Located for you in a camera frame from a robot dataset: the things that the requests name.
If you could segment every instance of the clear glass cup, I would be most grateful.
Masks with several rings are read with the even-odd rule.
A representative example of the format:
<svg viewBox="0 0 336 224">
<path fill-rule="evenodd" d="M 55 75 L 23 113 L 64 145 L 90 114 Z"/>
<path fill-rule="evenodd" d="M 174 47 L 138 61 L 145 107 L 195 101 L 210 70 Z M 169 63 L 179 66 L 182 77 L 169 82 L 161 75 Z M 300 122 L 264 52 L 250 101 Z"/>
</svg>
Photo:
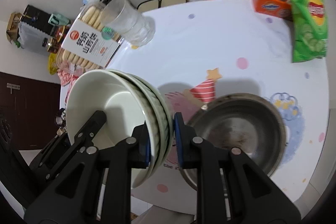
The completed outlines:
<svg viewBox="0 0 336 224">
<path fill-rule="evenodd" d="M 112 0 L 103 10 L 100 21 L 139 47 L 146 45 L 155 33 L 154 20 L 143 17 L 128 0 Z"/>
</svg>

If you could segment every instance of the yellow circle logo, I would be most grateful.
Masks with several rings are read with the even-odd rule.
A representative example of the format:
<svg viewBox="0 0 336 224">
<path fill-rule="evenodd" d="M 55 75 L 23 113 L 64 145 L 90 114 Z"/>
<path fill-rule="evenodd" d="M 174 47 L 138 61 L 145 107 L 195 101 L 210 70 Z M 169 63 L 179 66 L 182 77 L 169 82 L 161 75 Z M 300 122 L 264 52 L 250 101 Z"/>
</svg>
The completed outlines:
<svg viewBox="0 0 336 224">
<path fill-rule="evenodd" d="M 322 0 L 308 0 L 308 10 L 315 23 L 321 26 L 325 20 L 325 8 Z"/>
</svg>

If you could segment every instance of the white paper label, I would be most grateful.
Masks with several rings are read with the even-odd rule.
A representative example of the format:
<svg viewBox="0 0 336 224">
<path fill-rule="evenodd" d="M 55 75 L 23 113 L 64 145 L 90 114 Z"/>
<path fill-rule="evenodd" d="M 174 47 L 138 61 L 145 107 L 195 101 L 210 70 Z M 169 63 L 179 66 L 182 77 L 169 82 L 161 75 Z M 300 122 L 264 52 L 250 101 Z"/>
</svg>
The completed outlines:
<svg viewBox="0 0 336 224">
<path fill-rule="evenodd" d="M 76 19 L 65 37 L 62 48 L 97 65 L 106 67 L 119 44 L 105 40 L 101 32 Z"/>
</svg>

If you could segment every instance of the tabletop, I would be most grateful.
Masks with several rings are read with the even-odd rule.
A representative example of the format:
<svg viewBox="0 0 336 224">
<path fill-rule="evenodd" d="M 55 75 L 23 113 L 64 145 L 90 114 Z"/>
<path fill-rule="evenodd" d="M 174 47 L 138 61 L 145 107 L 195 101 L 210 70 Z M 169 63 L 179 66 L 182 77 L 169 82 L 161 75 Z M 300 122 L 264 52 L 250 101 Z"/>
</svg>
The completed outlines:
<svg viewBox="0 0 336 224">
<path fill-rule="evenodd" d="M 154 38 L 136 50 L 123 43 L 109 68 L 157 87 L 185 120 L 195 112 L 184 104 L 186 91 L 197 93 L 204 81 L 214 85 L 214 97 L 245 92 L 269 100 L 286 126 L 285 153 L 271 179 L 291 201 L 297 200 L 319 160 L 328 124 L 325 59 L 291 63 L 293 23 L 254 12 L 251 0 L 198 1 L 144 15 L 155 21 Z M 132 195 L 169 210 L 196 213 L 197 193 L 179 172 L 175 146 Z"/>
</svg>

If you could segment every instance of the ovaltine box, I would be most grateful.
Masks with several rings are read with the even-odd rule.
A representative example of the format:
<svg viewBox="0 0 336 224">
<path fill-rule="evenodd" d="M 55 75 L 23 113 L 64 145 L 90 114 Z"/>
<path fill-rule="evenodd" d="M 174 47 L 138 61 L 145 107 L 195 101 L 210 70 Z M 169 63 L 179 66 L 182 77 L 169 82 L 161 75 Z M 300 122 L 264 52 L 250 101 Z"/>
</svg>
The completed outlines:
<svg viewBox="0 0 336 224">
<path fill-rule="evenodd" d="M 292 20 L 290 0 L 253 0 L 256 12 Z"/>
</svg>

